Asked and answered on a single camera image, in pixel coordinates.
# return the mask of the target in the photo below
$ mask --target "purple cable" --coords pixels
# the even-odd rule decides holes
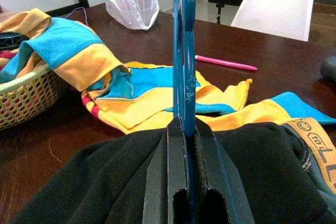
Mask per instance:
[[[73,14],[75,11],[80,10],[80,9],[82,9],[82,10],[84,11],[84,15],[85,15],[85,24],[86,24],[87,26],[89,26],[89,23],[88,23],[88,16],[87,16],[87,14],[86,14],[86,10],[85,10],[84,7],[77,7],[77,8],[75,8],[71,13],[69,13],[69,14],[68,14],[67,16],[65,16],[64,18],[68,18],[71,14]]]

